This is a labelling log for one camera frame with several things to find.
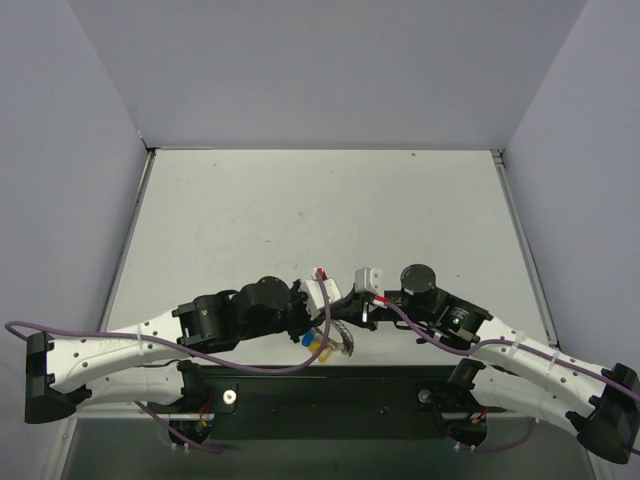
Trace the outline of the blue key tag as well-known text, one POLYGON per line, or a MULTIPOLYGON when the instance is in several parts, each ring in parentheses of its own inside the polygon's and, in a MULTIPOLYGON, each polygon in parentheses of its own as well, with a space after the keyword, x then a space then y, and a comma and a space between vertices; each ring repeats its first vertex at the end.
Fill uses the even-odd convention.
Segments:
POLYGON ((315 340, 315 334, 312 331, 308 331, 301 339, 301 344, 304 347, 308 347, 315 340))

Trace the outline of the yellow key tag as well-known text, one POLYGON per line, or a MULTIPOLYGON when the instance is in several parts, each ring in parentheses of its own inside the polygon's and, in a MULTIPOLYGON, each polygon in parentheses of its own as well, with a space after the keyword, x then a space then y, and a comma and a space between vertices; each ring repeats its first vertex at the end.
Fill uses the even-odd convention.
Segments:
POLYGON ((308 350, 314 359, 320 363, 325 363, 334 352, 334 348, 331 343, 322 345, 320 341, 312 341, 308 346, 308 350))

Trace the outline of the metal ring disc with keyrings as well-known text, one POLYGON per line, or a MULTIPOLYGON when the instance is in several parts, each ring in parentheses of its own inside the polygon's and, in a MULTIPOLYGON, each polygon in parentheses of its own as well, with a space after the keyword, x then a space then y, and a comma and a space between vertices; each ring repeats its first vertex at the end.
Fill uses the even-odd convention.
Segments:
POLYGON ((355 350, 355 341, 351 331, 340 320, 333 320, 331 330, 335 331, 340 339, 332 337, 328 340, 328 346, 332 351, 339 351, 342 355, 351 357, 355 350))

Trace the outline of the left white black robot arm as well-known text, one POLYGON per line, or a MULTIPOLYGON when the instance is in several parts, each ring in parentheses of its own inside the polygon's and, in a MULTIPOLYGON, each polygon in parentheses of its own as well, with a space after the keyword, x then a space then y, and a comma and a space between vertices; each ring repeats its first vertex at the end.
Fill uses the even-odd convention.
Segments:
POLYGON ((35 326, 26 338, 24 419, 53 423, 88 405, 134 401, 196 410, 204 385, 169 362, 211 360, 242 341, 272 334, 298 339, 318 321, 332 319, 341 298, 335 281, 318 271, 293 285, 267 276, 108 332, 35 326))

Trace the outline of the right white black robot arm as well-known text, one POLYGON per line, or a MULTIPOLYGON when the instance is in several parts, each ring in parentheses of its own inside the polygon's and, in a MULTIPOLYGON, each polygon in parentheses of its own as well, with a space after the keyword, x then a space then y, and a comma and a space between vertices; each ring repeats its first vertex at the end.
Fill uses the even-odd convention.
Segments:
POLYGON ((420 341, 460 357, 458 382, 478 404, 544 420, 611 463, 637 454, 639 376, 632 368, 606 368, 538 342, 439 288, 424 264, 406 267, 396 291, 382 291, 380 277, 376 269, 357 271, 348 295, 332 300, 332 314, 369 329, 399 320, 420 341))

